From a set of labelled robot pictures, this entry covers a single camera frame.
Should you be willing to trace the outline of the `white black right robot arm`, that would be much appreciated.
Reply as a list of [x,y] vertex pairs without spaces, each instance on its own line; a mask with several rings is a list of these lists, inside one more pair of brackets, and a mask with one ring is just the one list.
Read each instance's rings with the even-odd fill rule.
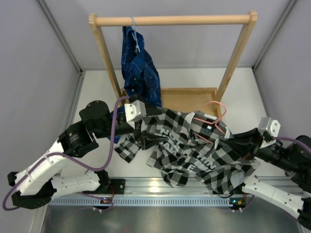
[[261,159],[280,170],[280,175],[255,174],[241,191],[261,198],[290,214],[305,229],[311,228],[311,138],[271,136],[257,129],[233,136],[227,144],[247,161]]

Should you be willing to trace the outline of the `black white checkered shirt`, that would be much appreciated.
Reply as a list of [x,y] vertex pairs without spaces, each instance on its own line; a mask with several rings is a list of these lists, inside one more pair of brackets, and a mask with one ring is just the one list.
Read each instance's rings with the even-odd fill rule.
[[256,159],[247,161],[234,155],[226,143],[233,133],[222,121],[218,126],[225,135],[213,125],[193,119],[214,121],[214,116],[201,111],[158,110],[160,115],[142,120],[141,129],[161,139],[146,164],[158,169],[168,185],[183,187],[194,176],[215,193],[228,194],[260,166]]

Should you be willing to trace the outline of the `pink wire hanger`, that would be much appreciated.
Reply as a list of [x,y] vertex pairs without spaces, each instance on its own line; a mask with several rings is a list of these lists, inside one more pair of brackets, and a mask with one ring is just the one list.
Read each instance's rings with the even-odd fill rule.
[[209,125],[213,125],[213,126],[214,126],[216,129],[218,129],[223,135],[225,135],[226,132],[224,132],[224,131],[218,126],[218,123],[219,123],[220,121],[222,121],[223,116],[227,113],[227,108],[226,108],[225,105],[223,105],[221,102],[219,102],[219,101],[214,101],[214,100],[211,100],[211,101],[205,103],[205,105],[207,106],[207,105],[212,104],[212,103],[213,103],[213,104],[218,104],[218,105],[220,105],[221,107],[223,107],[224,113],[223,113],[223,114],[220,113],[220,117],[214,117],[214,119],[213,119],[214,121],[206,121],[206,120],[202,120],[202,119],[197,118],[197,117],[194,117],[193,119],[194,119],[194,120],[198,120],[198,121],[203,122],[203,123],[206,123],[206,124],[209,124]]

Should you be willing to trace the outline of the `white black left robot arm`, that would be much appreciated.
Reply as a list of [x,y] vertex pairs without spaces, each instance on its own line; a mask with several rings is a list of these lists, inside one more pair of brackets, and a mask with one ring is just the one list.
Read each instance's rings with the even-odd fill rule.
[[81,162],[87,153],[98,148],[96,139],[134,134],[134,138],[148,146],[151,140],[141,131],[141,122],[146,117],[157,116],[161,111],[140,99],[130,98],[124,111],[117,100],[113,112],[101,100],[89,103],[79,112],[81,121],[70,125],[36,162],[20,172],[7,176],[11,186],[2,207],[6,211],[18,208],[37,209],[51,200],[74,193],[104,194],[111,188],[106,172],[113,148],[110,147],[107,161],[101,167],[91,167]]

